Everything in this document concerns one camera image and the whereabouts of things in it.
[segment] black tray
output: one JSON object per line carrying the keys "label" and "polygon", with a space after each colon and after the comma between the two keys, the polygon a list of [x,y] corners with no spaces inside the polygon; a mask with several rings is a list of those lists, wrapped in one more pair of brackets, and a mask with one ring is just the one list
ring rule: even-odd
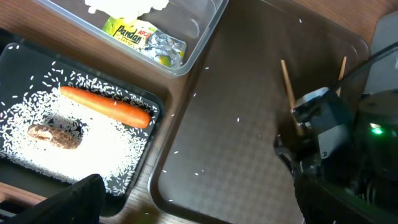
{"label": "black tray", "polygon": [[[46,86],[42,84],[42,81],[46,79],[44,78],[44,75],[46,75],[44,71],[48,70],[48,72],[52,72],[50,69],[54,68],[57,70],[64,69],[63,71],[65,72],[64,75],[67,75],[69,79],[71,71],[75,71],[76,74],[81,73],[83,74],[84,77],[86,76],[89,78],[98,77],[98,80],[101,80],[102,82],[107,82],[110,86],[115,86],[115,87],[118,86],[123,91],[123,94],[124,92],[126,92],[127,94],[133,93],[137,96],[141,96],[142,101],[144,103],[147,103],[148,105],[151,106],[155,106],[157,108],[157,110],[153,110],[150,112],[151,116],[153,116],[153,119],[156,121],[156,124],[149,126],[147,129],[144,130],[149,134],[147,136],[145,136],[143,132],[138,134],[142,138],[147,138],[147,144],[135,168],[135,172],[132,175],[129,176],[125,175],[123,177],[120,176],[118,177],[118,179],[115,178],[113,180],[108,181],[109,188],[111,188],[112,186],[120,187],[119,182],[123,180],[125,180],[125,183],[128,183],[126,184],[127,186],[123,194],[116,195],[114,192],[112,193],[108,192],[106,194],[105,206],[101,215],[111,216],[117,214],[123,208],[124,203],[126,202],[127,197],[137,180],[137,176],[141,171],[146,155],[148,154],[148,151],[152,146],[155,133],[160,127],[161,121],[164,117],[164,104],[162,100],[157,96],[153,95],[152,93],[142,90],[134,85],[130,85],[128,83],[112,78],[109,75],[103,74],[97,70],[84,66],[74,60],[71,60],[60,54],[57,54],[56,52],[38,46],[32,42],[24,40],[22,37],[19,37],[2,29],[0,29],[0,49],[2,53],[5,50],[7,50],[7,52],[4,52],[6,53],[7,57],[2,58],[2,60],[7,60],[5,62],[5,65],[15,62],[16,58],[21,60],[18,64],[14,65],[14,67],[9,67],[9,68],[2,67],[0,69],[0,71],[2,71],[3,73],[6,73],[7,71],[10,70],[12,70],[13,73],[17,73],[16,71],[20,72],[20,75],[14,75],[14,76],[10,75],[7,77],[6,82],[5,80],[2,81],[4,84],[2,86],[2,89],[7,93],[9,93],[10,95],[15,95],[12,94],[11,92],[12,91],[18,92],[18,89],[20,87],[21,88],[24,87],[25,90],[28,90],[28,88],[24,85],[30,85],[30,84],[34,84],[34,87],[31,91],[50,90],[51,88],[46,88]],[[32,58],[32,56],[35,57],[34,62],[32,62],[31,60],[27,62],[24,61],[24,57]],[[31,69],[34,68],[35,72],[42,73],[42,76],[39,77],[36,75],[34,80],[30,81],[31,82],[30,84],[27,84],[21,82],[21,80],[29,79],[29,77],[27,77],[30,76],[29,72],[27,72],[27,70],[25,69],[26,67],[29,66],[32,66]],[[19,83],[19,86],[13,86],[10,85],[10,83]],[[13,104],[12,102],[13,100],[15,99],[12,99],[10,96],[7,98],[3,96],[3,99],[0,101],[3,101],[7,105],[10,105]],[[7,159],[1,159],[0,161],[1,161],[0,182],[3,182],[5,184],[13,185],[20,189],[24,189],[29,192],[42,195],[44,197],[50,197],[59,192],[60,190],[62,190],[63,188],[70,185],[61,182],[59,180],[56,180],[54,178],[40,175],[32,170],[23,168],[19,165],[15,165],[9,162]]]}
{"label": "black tray", "polygon": [[[152,201],[198,223],[302,223],[293,180],[272,147],[278,123],[293,127],[280,59],[300,98],[335,84],[343,57],[348,71],[368,47],[292,1],[230,0],[218,25],[151,173]],[[344,86],[342,99],[358,102],[365,81]]]}

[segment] wooden stick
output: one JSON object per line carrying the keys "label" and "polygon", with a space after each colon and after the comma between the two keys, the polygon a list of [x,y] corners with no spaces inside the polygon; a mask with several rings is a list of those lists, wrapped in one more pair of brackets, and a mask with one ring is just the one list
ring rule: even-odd
{"label": "wooden stick", "polygon": [[[294,105],[296,104],[296,99],[294,97],[292,84],[290,83],[289,74],[287,73],[285,60],[280,60],[280,62],[282,64],[282,70],[284,72],[285,87],[286,87],[286,91],[287,91],[287,99],[289,101],[289,110],[292,111],[292,110],[294,110]],[[294,124],[296,127],[297,135],[303,136],[304,131],[301,129],[299,123],[297,122],[297,120],[294,116],[293,116],[293,120],[294,120]]]}
{"label": "wooden stick", "polygon": [[[340,74],[338,76],[338,79],[341,80],[344,77],[344,70],[346,69],[346,61],[347,61],[347,56],[344,56],[343,59],[343,64],[341,65],[341,69],[340,69]],[[338,96],[340,96],[340,92],[341,92],[341,88],[339,88],[336,93]]]}

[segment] brown tray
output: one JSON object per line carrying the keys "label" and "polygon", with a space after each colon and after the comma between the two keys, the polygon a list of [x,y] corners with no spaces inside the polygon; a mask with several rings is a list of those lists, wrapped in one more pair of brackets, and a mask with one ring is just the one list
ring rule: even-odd
{"label": "brown tray", "polygon": [[[199,223],[301,223],[272,147],[291,120],[280,59],[300,98],[336,83],[344,56],[349,71],[368,55],[359,36],[291,1],[230,1],[152,171],[153,202]],[[341,97],[358,101],[365,81]]]}

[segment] clear plastic container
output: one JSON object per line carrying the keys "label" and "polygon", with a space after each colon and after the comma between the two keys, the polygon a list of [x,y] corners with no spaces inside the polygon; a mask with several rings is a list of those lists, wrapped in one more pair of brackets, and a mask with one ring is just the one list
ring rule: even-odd
{"label": "clear plastic container", "polygon": [[189,72],[214,31],[228,0],[170,0],[161,11],[152,9],[139,19],[148,21],[172,37],[187,43],[183,65],[169,68],[147,58],[102,31],[109,15],[96,11],[88,12],[84,0],[38,0],[48,8],[69,18],[94,36],[106,41],[136,60],[148,63],[173,77]]}

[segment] wooden table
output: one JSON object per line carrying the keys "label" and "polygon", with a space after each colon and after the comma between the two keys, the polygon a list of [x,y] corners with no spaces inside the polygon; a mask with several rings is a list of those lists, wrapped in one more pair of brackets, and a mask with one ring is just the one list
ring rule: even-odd
{"label": "wooden table", "polygon": [[[372,39],[377,20],[385,14],[398,10],[398,0],[295,0],[295,2],[352,30],[362,36],[367,43]],[[146,216],[145,213],[149,213],[151,223],[191,223],[159,213],[147,193],[150,172],[172,121],[171,115],[175,113],[182,97],[187,94],[187,82],[190,81],[190,76],[169,78],[161,75],[52,14],[34,1],[1,1],[0,26],[88,66],[149,90],[165,101],[167,114],[164,122],[125,207],[116,216],[102,218],[101,222],[139,223],[137,221],[142,220]]]}

